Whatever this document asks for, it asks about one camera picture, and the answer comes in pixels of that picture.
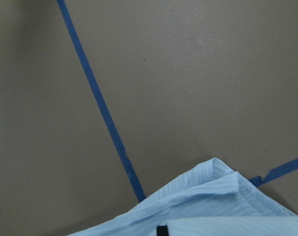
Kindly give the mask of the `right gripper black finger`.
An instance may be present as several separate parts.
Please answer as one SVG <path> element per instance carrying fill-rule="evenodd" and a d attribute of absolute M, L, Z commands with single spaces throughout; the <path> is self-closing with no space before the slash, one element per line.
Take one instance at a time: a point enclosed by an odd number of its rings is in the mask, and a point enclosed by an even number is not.
<path fill-rule="evenodd" d="M 156 236 L 168 236 L 168 227 L 167 226 L 157 226 Z"/>

